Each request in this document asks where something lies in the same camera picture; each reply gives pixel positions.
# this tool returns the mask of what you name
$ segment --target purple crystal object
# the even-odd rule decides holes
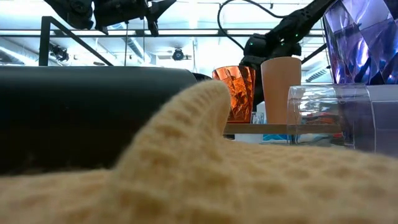
[[[338,0],[324,22],[335,83],[398,84],[398,0]]]

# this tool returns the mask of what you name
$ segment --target cable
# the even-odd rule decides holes
[[[220,6],[220,8],[218,9],[218,13],[217,13],[217,24],[218,24],[218,28],[220,29],[220,31],[221,31],[229,40],[232,40],[232,42],[234,42],[240,49],[244,50],[244,47],[243,47],[238,41],[236,41],[235,39],[233,39],[229,34],[227,34],[227,32],[225,32],[225,30],[224,30],[224,28],[222,27],[221,22],[220,22],[221,10],[223,9],[223,7],[224,7],[225,5],[227,5],[227,4],[230,3],[231,1],[234,1],[234,0],[227,0],[227,1],[225,1],[225,2]],[[274,14],[273,12],[271,12],[270,10],[266,9],[264,6],[260,5],[259,3],[254,2],[254,1],[252,1],[252,0],[243,0],[243,1],[246,1],[246,2],[248,2],[248,3],[251,3],[251,4],[253,4],[253,5],[259,7],[260,9],[262,9],[263,11],[265,11],[266,13],[270,14],[272,17],[275,17],[275,18],[278,18],[278,19],[283,19],[283,18],[286,17],[286,16],[278,16],[278,15]]]

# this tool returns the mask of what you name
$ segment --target yellow knitted fabric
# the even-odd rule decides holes
[[[227,87],[197,84],[113,170],[0,179],[2,224],[398,223],[398,161],[222,138]]]

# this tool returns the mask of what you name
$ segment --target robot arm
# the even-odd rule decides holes
[[[159,35],[158,18],[176,0],[152,2],[146,0],[44,0],[69,25],[76,29],[91,29],[93,14],[95,29],[108,34],[107,26],[131,19],[144,19],[148,22],[148,29],[154,36]]]
[[[260,64],[276,57],[301,55],[302,40],[336,0],[314,0],[296,10],[265,35],[253,34],[244,47],[241,64],[258,69]]]

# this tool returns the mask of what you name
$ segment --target beige cup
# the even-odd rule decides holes
[[[286,124],[289,88],[301,84],[301,60],[279,57],[261,64],[267,124]]]

